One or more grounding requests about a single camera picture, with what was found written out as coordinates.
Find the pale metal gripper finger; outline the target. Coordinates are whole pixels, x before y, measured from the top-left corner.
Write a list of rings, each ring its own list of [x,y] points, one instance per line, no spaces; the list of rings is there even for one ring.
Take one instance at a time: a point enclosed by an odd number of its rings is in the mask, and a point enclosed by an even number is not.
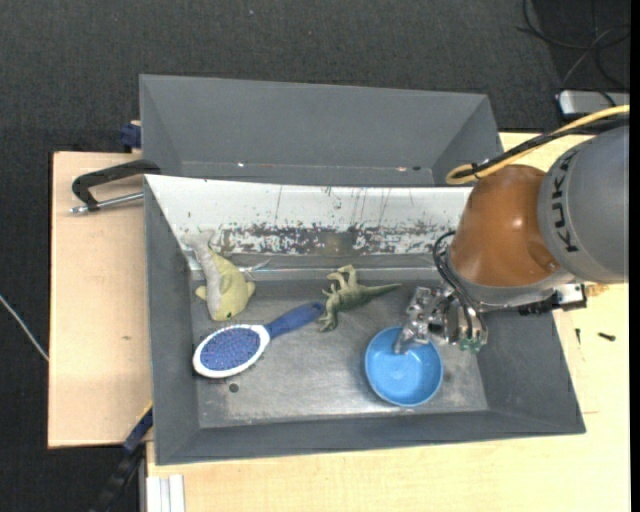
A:
[[[416,287],[406,308],[408,323],[426,323],[433,311],[433,300],[434,294],[432,288],[422,286]]]
[[[415,320],[407,320],[394,342],[394,353],[404,354],[411,347],[429,344],[428,325]]]

